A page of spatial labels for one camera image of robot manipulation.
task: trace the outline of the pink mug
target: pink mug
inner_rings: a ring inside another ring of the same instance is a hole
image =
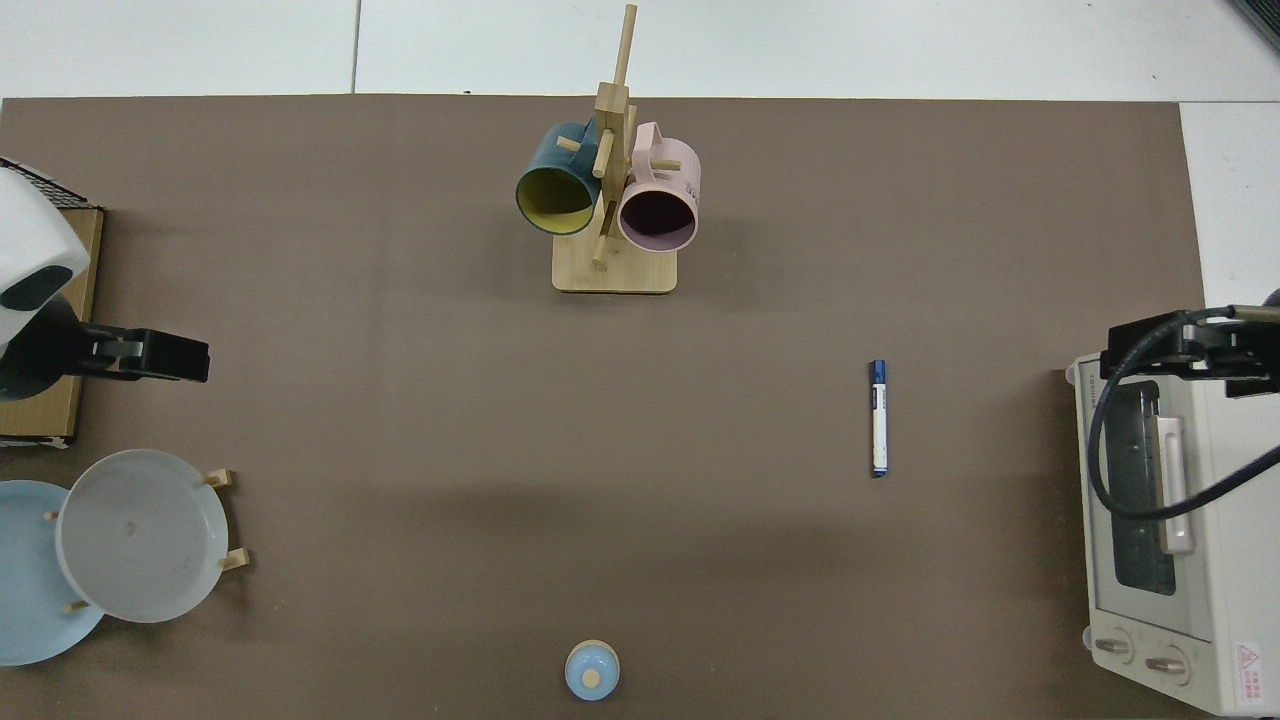
[[[618,228],[632,245],[675,252],[698,234],[698,188],[703,167],[684,142],[662,137],[658,123],[636,128],[631,151],[635,181],[622,191]]]

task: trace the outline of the mug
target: mug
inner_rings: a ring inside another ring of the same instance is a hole
[[[650,252],[675,252],[692,242],[703,179],[694,149],[662,137],[658,123],[644,123],[636,128],[631,172],[635,182],[622,191],[618,202],[622,236]]]
[[[585,228],[600,196],[600,181],[591,176],[598,147],[594,118],[547,131],[516,183],[516,205],[525,219],[552,234]]]

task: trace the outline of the dark teal mug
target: dark teal mug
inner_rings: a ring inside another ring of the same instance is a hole
[[[573,234],[591,222],[600,196],[600,181],[591,174],[599,147],[595,135],[595,119],[561,123],[538,143],[529,169],[516,183],[516,205],[535,228]]]

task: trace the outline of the oven window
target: oven window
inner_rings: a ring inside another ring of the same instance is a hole
[[[1126,507],[1156,507],[1156,427],[1160,388],[1152,380],[1116,387],[1107,409],[1107,480],[1111,497]],[[1160,550],[1160,523],[1111,516],[1116,580],[1174,594],[1174,557]]]

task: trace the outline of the white plate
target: white plate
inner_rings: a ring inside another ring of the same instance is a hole
[[[93,464],[58,518],[58,562],[108,615],[172,620],[205,600],[227,556],[227,515],[204,474],[155,450]]]

